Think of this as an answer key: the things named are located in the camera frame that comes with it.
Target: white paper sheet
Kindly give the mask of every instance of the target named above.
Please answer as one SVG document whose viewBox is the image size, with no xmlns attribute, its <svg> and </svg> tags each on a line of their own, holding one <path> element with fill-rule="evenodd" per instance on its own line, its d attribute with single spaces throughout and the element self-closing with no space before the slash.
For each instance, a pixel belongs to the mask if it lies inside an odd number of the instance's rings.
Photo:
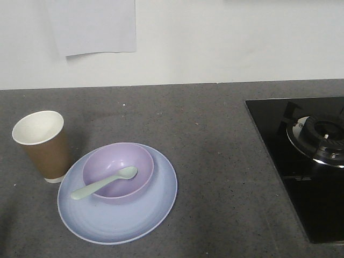
<svg viewBox="0 0 344 258">
<path fill-rule="evenodd" d="M 61 56 L 135 52 L 135 0 L 46 0 Z"/>
</svg>

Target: bowl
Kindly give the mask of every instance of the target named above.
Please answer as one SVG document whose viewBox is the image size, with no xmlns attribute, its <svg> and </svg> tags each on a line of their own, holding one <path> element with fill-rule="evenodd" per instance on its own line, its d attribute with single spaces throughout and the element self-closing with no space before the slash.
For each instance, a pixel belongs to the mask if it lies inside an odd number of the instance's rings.
<svg viewBox="0 0 344 258">
<path fill-rule="evenodd" d="M 130 180 L 115 180 L 99 189 L 93 196 L 110 204 L 131 202 L 143 194 L 152 178 L 154 162 L 150 153 L 131 142 L 118 142 L 96 150 L 83 167 L 85 185 L 112 176 L 117 170 L 135 166 L 138 173 Z"/>
</svg>

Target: brown paper cup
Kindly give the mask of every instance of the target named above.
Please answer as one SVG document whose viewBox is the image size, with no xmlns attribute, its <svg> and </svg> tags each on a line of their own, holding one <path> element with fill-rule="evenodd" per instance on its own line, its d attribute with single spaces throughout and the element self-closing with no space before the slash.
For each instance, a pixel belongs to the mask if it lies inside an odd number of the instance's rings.
<svg viewBox="0 0 344 258">
<path fill-rule="evenodd" d="M 26 151 L 44 179 L 59 183 L 71 166 L 62 115 L 40 111 L 22 118 L 12 130 L 14 141 Z"/>
</svg>

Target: speckled countertop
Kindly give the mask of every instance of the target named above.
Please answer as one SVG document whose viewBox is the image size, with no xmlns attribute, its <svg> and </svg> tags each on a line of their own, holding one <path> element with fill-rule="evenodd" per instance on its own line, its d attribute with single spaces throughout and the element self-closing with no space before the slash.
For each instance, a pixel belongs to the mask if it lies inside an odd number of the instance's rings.
<svg viewBox="0 0 344 258">
<path fill-rule="evenodd" d="M 245 106 L 339 95 L 344 80 L 0 91 L 0 257 L 344 257 L 343 246 L 305 237 Z M 121 141 L 161 151 L 178 177 L 163 223 L 116 246 L 70 233 L 59 184 L 46 183 L 11 139 L 16 121 L 39 110 L 64 116 L 75 160 Z"/>
</svg>

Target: gas stove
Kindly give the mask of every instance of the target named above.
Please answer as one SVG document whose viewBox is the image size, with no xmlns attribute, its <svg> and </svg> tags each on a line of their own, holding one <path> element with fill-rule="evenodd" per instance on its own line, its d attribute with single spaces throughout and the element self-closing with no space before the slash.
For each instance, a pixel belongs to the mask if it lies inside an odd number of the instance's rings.
<svg viewBox="0 0 344 258">
<path fill-rule="evenodd" d="M 246 105 L 312 243 L 344 243 L 344 97 Z"/>
</svg>

